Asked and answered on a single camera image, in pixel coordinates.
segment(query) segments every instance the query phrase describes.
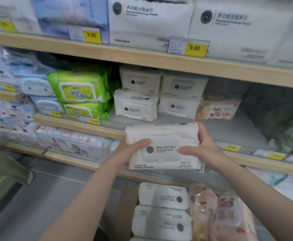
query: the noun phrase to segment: black circular logo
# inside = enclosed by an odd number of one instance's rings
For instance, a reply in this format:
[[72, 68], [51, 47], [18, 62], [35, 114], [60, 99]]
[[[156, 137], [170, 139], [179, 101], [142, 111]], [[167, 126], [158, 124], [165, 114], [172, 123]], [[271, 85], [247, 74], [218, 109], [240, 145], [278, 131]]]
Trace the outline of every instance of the black circular logo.
[[179, 232], [183, 232], [185, 227], [181, 223], [178, 223], [177, 224], [177, 229], [178, 229]]
[[152, 154], [154, 152], [154, 148], [152, 146], [148, 146], [146, 148], [147, 153]]
[[177, 197], [177, 202], [182, 203], [182, 197], [181, 196]]
[[204, 11], [201, 14], [201, 23], [208, 24], [212, 20], [212, 12], [210, 10]]
[[120, 15], [121, 14], [121, 12], [122, 12], [122, 5], [121, 5], [121, 3], [114, 3], [113, 4], [113, 12], [116, 15]]

